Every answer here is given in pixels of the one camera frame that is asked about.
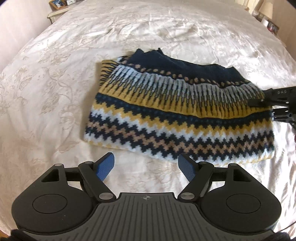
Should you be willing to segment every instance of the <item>patterned knit sweater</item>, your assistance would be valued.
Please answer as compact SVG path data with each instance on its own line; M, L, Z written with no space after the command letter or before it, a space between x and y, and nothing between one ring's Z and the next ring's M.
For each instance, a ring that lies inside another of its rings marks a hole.
M235 68L172 59L160 49L102 62L85 141L217 165L274 153L271 109L247 105L263 92Z

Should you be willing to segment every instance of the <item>bedspread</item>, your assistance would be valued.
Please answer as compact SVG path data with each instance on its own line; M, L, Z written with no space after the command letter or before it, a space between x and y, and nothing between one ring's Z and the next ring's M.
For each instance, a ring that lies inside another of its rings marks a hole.
M233 66L262 89L296 85L295 61L240 7L215 0L85 0L0 74L0 229L15 228L13 200L55 163L74 167L112 151L115 167L105 183L116 195L178 194L187 185L176 162L82 141L100 62L159 47L192 63ZM242 167L280 200L276 231L295 219L296 153L290 125L274 123L274 134L274 158ZM296 235L295 226L287 231Z

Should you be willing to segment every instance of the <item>lampshade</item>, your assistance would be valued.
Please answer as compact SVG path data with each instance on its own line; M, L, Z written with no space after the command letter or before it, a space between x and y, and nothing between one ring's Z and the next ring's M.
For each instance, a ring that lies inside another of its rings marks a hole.
M264 1L261 8L259 9L259 12L268 17L269 19L272 19L273 8L274 6L271 2Z

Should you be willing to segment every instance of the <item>picture frame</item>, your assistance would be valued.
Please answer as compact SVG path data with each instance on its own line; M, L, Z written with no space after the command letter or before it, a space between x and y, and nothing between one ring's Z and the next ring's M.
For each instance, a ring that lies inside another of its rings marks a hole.
M272 21L268 21L267 29L272 32L274 35L277 35L279 27L275 25Z
M60 10L67 6L65 0L51 0L49 4L52 5L56 10Z

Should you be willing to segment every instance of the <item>clock face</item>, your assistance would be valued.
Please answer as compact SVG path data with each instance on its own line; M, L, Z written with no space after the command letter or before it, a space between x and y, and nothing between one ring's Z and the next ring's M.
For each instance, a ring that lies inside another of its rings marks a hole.
M67 5L68 6L71 5L71 4L73 4L73 3L76 3L76 1L75 0L67 0Z

